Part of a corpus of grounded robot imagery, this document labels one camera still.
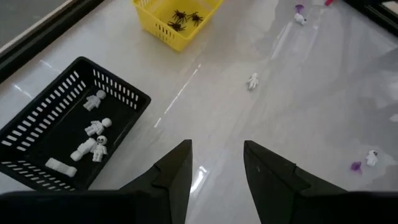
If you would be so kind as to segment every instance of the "white toy figure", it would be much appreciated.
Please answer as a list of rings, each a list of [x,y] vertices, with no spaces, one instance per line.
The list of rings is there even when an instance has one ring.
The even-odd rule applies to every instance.
[[[249,91],[252,91],[253,89],[255,89],[255,87],[259,84],[258,77],[259,77],[259,75],[257,73],[254,73],[253,75],[251,75],[249,80],[246,82],[246,84],[248,84]]]
[[[105,99],[106,93],[103,90],[98,90],[96,95],[91,95],[86,98],[87,102],[83,105],[88,111],[91,111],[94,107],[98,108],[101,104],[101,100]]]
[[[368,156],[366,156],[366,164],[368,166],[374,166],[379,161],[377,158],[377,151],[370,150]]]
[[[300,13],[296,13],[296,15],[294,15],[294,19],[296,20],[296,22],[298,22],[301,25],[307,23],[307,20],[304,19],[303,15],[301,15]]]
[[[109,118],[105,118],[102,122],[92,121],[91,126],[85,128],[85,131],[88,136],[92,136],[93,134],[101,135],[105,128],[108,128],[112,125],[112,121]]]
[[[68,175],[69,177],[73,177],[77,172],[76,168],[68,166],[54,158],[48,159],[48,161],[45,163],[45,166],[62,174]]]
[[[93,138],[89,138],[84,143],[80,144],[75,152],[70,157],[74,161],[79,161],[85,154],[91,152],[97,146],[97,142]]]
[[[105,136],[98,136],[97,138],[97,146],[92,150],[93,155],[93,162],[101,162],[102,156],[105,154],[107,155],[108,152],[106,150],[106,142],[108,139]]]

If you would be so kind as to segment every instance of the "black wall edge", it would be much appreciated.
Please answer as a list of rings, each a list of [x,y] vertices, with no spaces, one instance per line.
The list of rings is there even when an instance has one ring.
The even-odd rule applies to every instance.
[[[345,0],[345,2],[398,37],[398,16],[382,4],[365,4],[358,0]]]
[[[104,0],[76,0],[0,54],[0,83],[24,66]]]

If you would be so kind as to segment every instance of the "plastic spider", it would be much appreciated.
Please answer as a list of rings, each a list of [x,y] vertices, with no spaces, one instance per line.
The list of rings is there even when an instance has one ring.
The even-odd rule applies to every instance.
[[[185,30],[185,27],[181,27],[181,24],[179,24],[179,23],[168,22],[167,25],[169,25],[171,28],[173,28],[177,32]]]
[[[195,26],[199,26],[199,23],[203,21],[203,17],[198,16],[198,12],[192,13],[188,16],[188,19],[192,19]]]
[[[175,19],[176,23],[179,23],[179,22],[184,23],[184,20],[185,20],[185,22],[188,22],[187,14],[185,12],[180,12],[178,10],[174,10],[174,12],[175,12],[175,14],[173,16],[173,19]]]

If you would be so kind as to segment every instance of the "purple toy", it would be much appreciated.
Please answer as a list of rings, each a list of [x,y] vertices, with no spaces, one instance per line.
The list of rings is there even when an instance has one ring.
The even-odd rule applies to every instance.
[[[298,4],[295,6],[296,8],[296,13],[301,14],[301,12],[304,10],[304,6],[302,4]]]
[[[353,162],[351,164],[351,170],[362,174],[361,165],[362,165],[362,162]]]

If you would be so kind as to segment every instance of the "black basket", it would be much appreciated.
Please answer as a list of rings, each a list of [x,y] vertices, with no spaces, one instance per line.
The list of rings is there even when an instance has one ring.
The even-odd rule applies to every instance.
[[[86,97],[99,89],[106,98],[86,110]],[[0,171],[36,190],[88,189],[149,103],[145,93],[79,57],[0,131]],[[112,120],[102,133],[108,155],[102,162],[92,162],[92,154],[73,161],[70,154],[89,138],[84,129],[103,118]],[[45,167],[51,157],[76,167],[76,175]]]

